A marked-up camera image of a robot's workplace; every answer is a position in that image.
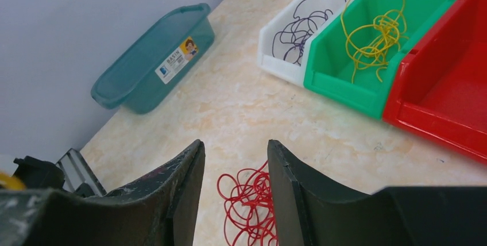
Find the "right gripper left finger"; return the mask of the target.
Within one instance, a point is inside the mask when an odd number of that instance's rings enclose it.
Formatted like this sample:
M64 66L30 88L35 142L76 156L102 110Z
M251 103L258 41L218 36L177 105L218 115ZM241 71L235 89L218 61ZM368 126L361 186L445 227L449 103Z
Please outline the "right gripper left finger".
M192 245L205 157L204 143L195 140L104 196L2 190L1 244Z

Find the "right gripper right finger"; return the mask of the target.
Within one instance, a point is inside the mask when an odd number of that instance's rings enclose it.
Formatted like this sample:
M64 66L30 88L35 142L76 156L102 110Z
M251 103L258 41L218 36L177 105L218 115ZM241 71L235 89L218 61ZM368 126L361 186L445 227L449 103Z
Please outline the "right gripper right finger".
M267 155L280 245L486 244L484 186L392 186L366 194L277 140Z

